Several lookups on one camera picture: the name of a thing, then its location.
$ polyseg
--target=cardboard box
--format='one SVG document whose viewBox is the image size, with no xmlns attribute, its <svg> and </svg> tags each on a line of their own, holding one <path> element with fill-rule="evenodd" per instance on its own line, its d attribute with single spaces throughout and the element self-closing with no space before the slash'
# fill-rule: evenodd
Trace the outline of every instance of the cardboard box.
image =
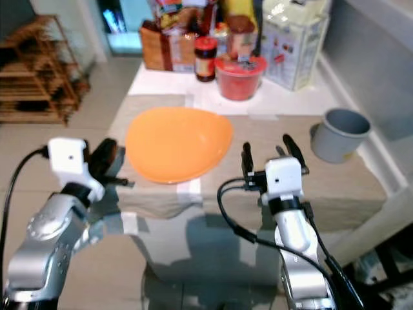
<svg viewBox="0 0 413 310">
<path fill-rule="evenodd" d="M 193 72 L 195 69 L 195 34 L 166 36 L 153 21 L 144 21 L 139 34 L 143 61 L 147 69 Z"/>
</svg>

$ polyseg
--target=orange bowl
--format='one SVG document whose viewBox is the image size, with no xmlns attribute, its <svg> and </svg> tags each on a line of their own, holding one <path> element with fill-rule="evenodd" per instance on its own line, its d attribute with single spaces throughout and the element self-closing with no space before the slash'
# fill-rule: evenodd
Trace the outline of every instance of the orange bowl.
<svg viewBox="0 0 413 310">
<path fill-rule="evenodd" d="M 215 167 L 232 140 L 232 125 L 218 114 L 184 107 L 144 111 L 126 134 L 126 157 L 157 183 L 191 180 Z"/>
</svg>

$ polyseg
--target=gray pot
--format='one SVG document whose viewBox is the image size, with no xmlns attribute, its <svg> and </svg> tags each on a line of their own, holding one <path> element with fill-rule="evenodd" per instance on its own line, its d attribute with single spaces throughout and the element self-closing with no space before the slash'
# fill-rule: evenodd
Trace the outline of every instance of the gray pot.
<svg viewBox="0 0 413 310">
<path fill-rule="evenodd" d="M 311 148 L 316 156 L 329 163 L 348 160 L 371 130 L 370 122 L 360 113 L 333 108 L 316 129 Z"/>
</svg>

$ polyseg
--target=gray floor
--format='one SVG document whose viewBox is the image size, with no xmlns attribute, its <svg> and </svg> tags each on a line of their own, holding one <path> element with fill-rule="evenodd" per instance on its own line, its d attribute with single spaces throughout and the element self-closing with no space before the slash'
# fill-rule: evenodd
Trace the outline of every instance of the gray floor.
<svg viewBox="0 0 413 310">
<path fill-rule="evenodd" d="M 105 137 L 118 107 L 139 68 L 138 58 L 114 58 L 97 64 L 91 75 L 91 91 L 85 96 L 67 128 L 62 125 L 2 124 L 0 126 L 0 201 L 3 201 L 9 178 L 21 158 L 55 136 L 84 138 L 94 149 Z M 17 182 L 9 217 L 5 267 L 25 235 L 28 219 L 49 197 L 59 190 L 48 162 L 33 159 Z M 212 309 L 199 305 L 200 291 L 210 293 L 209 304 L 218 304 L 216 296 L 234 290 L 239 296 L 249 288 L 203 287 L 202 285 L 163 284 L 145 273 L 146 262 L 128 238 L 109 237 L 72 259 L 59 308 L 84 309 Z M 143 283 L 152 290 L 152 299 L 142 299 Z M 268 309 L 255 305 L 254 309 Z M 276 298 L 271 309 L 286 309 L 283 298 Z"/>
</svg>

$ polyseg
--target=doorway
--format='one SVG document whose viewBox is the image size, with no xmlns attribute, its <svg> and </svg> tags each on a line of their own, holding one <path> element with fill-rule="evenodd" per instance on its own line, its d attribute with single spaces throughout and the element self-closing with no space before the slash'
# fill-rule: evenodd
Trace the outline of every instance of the doorway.
<svg viewBox="0 0 413 310">
<path fill-rule="evenodd" d="M 142 54 L 139 27 L 152 19 L 146 0 L 97 0 L 109 47 L 115 56 Z"/>
</svg>

